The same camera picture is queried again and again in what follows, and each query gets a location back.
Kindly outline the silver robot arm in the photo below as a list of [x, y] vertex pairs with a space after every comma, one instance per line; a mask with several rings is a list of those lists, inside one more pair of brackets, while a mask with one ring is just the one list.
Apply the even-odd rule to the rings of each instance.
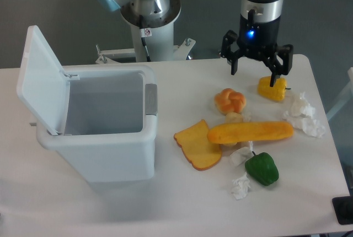
[[[174, 22], [180, 0], [97, 0], [110, 12], [120, 11], [130, 25], [136, 61], [183, 60], [186, 54], [174, 47]], [[271, 71], [270, 85], [292, 68], [292, 45], [279, 46], [284, 0], [242, 0], [239, 32], [228, 31], [222, 40], [221, 56], [238, 69], [238, 60], [247, 57], [263, 62]]]

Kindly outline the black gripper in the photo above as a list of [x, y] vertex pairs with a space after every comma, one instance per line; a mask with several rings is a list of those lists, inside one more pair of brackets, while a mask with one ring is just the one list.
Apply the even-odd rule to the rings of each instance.
[[[293, 45], [277, 46], [277, 36], [281, 17], [266, 22], [250, 25], [241, 16], [239, 37], [233, 30], [228, 30], [222, 39], [221, 57], [231, 65], [231, 75], [238, 70], [238, 59], [245, 56], [263, 61], [271, 71], [270, 87], [274, 87], [281, 76], [289, 74], [293, 62]], [[237, 42], [238, 50], [233, 52], [231, 46]]]

